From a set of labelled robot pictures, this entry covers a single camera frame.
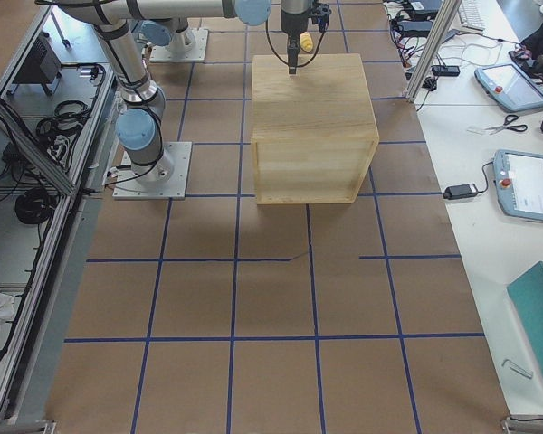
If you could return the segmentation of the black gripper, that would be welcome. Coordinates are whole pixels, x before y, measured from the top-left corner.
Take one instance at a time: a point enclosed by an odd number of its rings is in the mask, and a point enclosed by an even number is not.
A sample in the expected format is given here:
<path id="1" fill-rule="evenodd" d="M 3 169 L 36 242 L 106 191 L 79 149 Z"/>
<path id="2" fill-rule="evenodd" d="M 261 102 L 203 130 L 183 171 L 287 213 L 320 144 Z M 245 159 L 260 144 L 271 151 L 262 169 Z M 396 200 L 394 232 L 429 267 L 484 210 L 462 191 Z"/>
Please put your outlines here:
<path id="1" fill-rule="evenodd" d="M 300 53 L 300 35 L 308 30 L 308 23 L 318 26 L 324 33 L 329 28 L 331 8 L 328 4 L 312 0 L 281 0 L 281 30 L 289 38 L 286 44 L 288 71 L 295 75 Z"/>

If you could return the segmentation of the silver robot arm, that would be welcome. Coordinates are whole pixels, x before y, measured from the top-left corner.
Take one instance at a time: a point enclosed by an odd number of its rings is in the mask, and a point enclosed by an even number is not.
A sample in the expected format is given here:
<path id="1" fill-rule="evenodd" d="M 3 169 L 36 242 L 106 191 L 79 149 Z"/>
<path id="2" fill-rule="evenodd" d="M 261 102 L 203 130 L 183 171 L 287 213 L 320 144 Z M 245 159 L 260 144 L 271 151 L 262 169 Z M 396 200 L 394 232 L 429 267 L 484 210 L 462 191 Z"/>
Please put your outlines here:
<path id="1" fill-rule="evenodd" d="M 95 30 L 101 49 L 119 80 L 123 100 L 131 105 L 145 105 L 158 92 L 143 65 L 129 19 L 161 21 L 175 18 L 237 18 L 244 24 L 268 23 L 270 1 L 40 1 L 39 5 L 55 5 L 70 17 L 89 24 Z M 320 33 L 329 27 L 330 7 L 319 1 L 282 1 L 281 30 L 287 35 L 287 58 L 283 61 L 290 75 L 304 68 L 299 63 L 300 36 L 308 23 L 318 26 Z"/>

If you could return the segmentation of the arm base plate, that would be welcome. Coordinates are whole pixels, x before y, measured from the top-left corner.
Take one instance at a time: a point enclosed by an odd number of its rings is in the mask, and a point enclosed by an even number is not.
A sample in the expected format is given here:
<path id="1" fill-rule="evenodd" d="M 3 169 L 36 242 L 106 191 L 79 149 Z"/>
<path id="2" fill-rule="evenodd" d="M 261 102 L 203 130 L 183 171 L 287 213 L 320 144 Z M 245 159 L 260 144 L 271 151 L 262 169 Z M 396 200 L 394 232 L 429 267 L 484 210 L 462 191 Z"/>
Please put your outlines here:
<path id="1" fill-rule="evenodd" d="M 176 33 L 169 45 L 154 45 L 150 54 L 153 63 L 181 63 L 204 61 L 209 31 L 190 28 Z"/>
<path id="2" fill-rule="evenodd" d="M 126 151 L 112 196 L 116 200 L 184 200 L 192 156 L 191 142 L 164 142 L 163 155 L 147 168 L 131 164 Z"/>

